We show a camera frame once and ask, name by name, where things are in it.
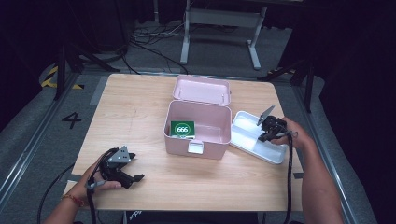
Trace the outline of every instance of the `hand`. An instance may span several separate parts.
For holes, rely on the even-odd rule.
[[[84,175],[81,177],[81,179],[77,182],[73,188],[69,190],[67,194],[73,195],[81,200],[83,200],[85,203],[87,202],[87,180],[90,178],[93,169],[96,167],[96,164],[99,162],[99,160],[102,158],[102,156],[94,163],[91,165],[84,173]],[[100,174],[100,172],[96,172],[93,176],[95,182],[99,182],[104,180]],[[121,183],[118,181],[106,181],[104,185],[98,186],[95,188],[95,193],[100,192],[101,190],[104,189],[120,189],[121,188]]]
[[[314,140],[309,136],[309,134],[305,131],[305,129],[297,122],[283,118],[287,122],[286,128],[289,131],[292,131],[293,134],[291,135],[293,138],[293,146],[299,148],[301,150],[305,150],[309,144],[315,144]],[[271,141],[273,144],[281,145],[281,144],[288,144],[288,137],[283,136],[279,139],[274,139]]]

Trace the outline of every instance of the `wire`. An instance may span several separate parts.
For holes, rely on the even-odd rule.
[[[79,19],[78,19],[77,15],[76,15],[76,12],[75,12],[74,9],[73,9],[73,7],[71,6],[69,0],[66,0],[66,3],[67,3],[67,5],[68,5],[70,11],[72,12],[73,17],[74,17],[74,19],[76,20],[76,23],[77,23],[77,25],[78,25],[78,29],[81,31],[81,33],[82,33],[82,35],[84,36],[85,40],[90,44],[90,46],[91,46],[93,49],[97,50],[98,52],[102,52],[99,48],[97,48],[97,47],[91,42],[91,40],[90,40],[90,39],[87,37],[87,35],[85,34],[84,29],[82,29],[81,24],[78,22]]]
[[[170,38],[175,35],[179,35],[178,32],[182,30],[183,24],[184,23],[181,23],[180,25],[174,27],[167,27],[165,25],[161,31],[159,31],[159,28],[161,28],[161,26],[157,26],[152,32],[149,31],[149,28],[135,29],[134,41],[142,45],[153,45],[165,38]],[[147,38],[148,40],[146,41],[137,40],[138,37]]]
[[[111,149],[109,149],[107,152],[105,152],[105,154],[102,155],[102,157],[100,158],[99,162],[96,163],[95,168],[92,170],[92,174],[90,176],[90,178],[88,178],[87,181],[87,186],[90,186],[91,184],[93,184],[95,182],[94,179],[94,175],[97,172],[99,165],[103,162],[103,160],[105,159],[105,157],[114,151],[117,151],[118,148],[113,147]],[[88,203],[90,204],[90,211],[91,211],[91,218],[92,218],[92,224],[96,224],[96,213],[95,213],[95,205],[93,204],[93,198],[92,195],[94,193],[94,189],[89,189],[87,188],[87,198],[88,198]]]
[[[123,56],[125,56],[125,54],[127,53],[127,50],[125,50],[125,48],[128,49],[128,46],[125,45],[125,46],[122,46],[120,49],[117,49],[115,51],[116,56],[110,57],[110,58],[106,58],[106,59],[100,59],[100,60],[102,62],[104,62],[104,63],[115,62],[116,60],[118,60],[118,59],[122,58]],[[81,59],[81,58],[80,58],[80,60],[83,63],[85,63],[85,64],[95,64],[96,63],[96,62],[93,62],[91,60],[86,60],[86,59]]]
[[[99,210],[97,211],[97,216],[98,216],[98,220],[99,220],[99,223],[100,224],[105,224],[105,222],[100,218],[100,216],[99,216]]]
[[[148,51],[150,51],[150,52],[152,52],[152,53],[155,53],[155,54],[158,54],[158,55],[164,57],[166,60],[169,60],[169,61],[171,61],[171,62],[173,62],[173,63],[179,65],[181,68],[183,68],[183,70],[186,72],[186,75],[189,75],[189,74],[190,74],[189,70],[187,70],[187,68],[186,68],[185,66],[183,66],[182,64],[176,62],[176,61],[173,60],[173,59],[170,59],[169,57],[166,57],[165,55],[161,54],[160,52],[156,52],[154,49],[148,49],[148,48],[146,48],[146,47],[143,47],[142,45],[137,44],[137,43],[135,43],[134,41],[131,41],[131,44],[136,45],[136,46],[138,46],[138,47],[141,48],[141,49],[148,50]]]
[[[284,224],[289,223],[291,214],[291,167],[293,165],[293,139],[291,133],[288,133],[289,140],[289,167],[288,167],[288,211],[286,212]]]
[[[226,33],[226,34],[230,34],[230,33],[235,32],[235,30],[238,29],[238,27],[236,27],[236,26],[210,25],[210,24],[201,24],[201,23],[191,24],[191,27],[193,27],[193,26],[195,26],[195,27],[192,30],[190,30],[190,33],[194,33],[198,29],[210,28],[210,29],[213,29],[216,31]]]
[[[71,164],[69,167],[64,169],[58,176],[50,183],[49,187],[47,188],[46,192],[44,193],[43,197],[41,198],[40,205],[38,206],[38,211],[37,211],[37,224],[41,224],[41,210],[43,209],[44,201],[47,198],[48,193],[50,192],[50,189],[53,187],[53,185],[61,179],[61,177],[66,173],[68,170],[70,170],[75,164]]]
[[[128,64],[128,62],[126,61],[125,55],[122,55],[122,60],[124,61],[124,63],[125,63],[126,66],[128,67],[129,73],[130,73],[130,74],[132,74],[131,71],[134,71],[136,74],[140,75],[140,73],[138,73],[136,70],[134,70],[134,69]]]

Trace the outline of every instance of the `box latch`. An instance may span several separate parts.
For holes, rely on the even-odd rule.
[[[195,154],[203,154],[204,153],[204,142],[200,140],[191,140],[189,142],[189,150],[190,153]]]

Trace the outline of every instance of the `person's left hand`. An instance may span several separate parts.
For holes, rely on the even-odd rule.
[[[99,160],[102,158],[102,156],[94,163],[91,165],[84,173],[84,175],[81,177],[81,179],[77,182],[73,188],[71,188],[67,194],[73,195],[74,197],[77,197],[84,202],[87,202],[87,188],[86,184],[88,179],[90,178],[93,169],[96,167],[96,164],[99,162]],[[96,172],[94,174],[94,180],[95,182],[103,181],[104,179],[102,178],[100,172]],[[95,193],[99,193],[101,190],[105,189],[120,189],[121,188],[121,183],[118,181],[106,181],[105,184],[101,186],[95,187]]]

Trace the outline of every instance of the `floor tape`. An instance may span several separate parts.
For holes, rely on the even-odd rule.
[[[41,87],[57,88],[58,84],[50,82],[57,72],[58,72],[58,65],[55,64],[55,65],[53,65],[52,69],[49,70],[49,73],[47,74],[46,79],[44,79],[44,81],[41,83]],[[83,90],[84,85],[75,84],[75,85],[73,85],[72,89]]]

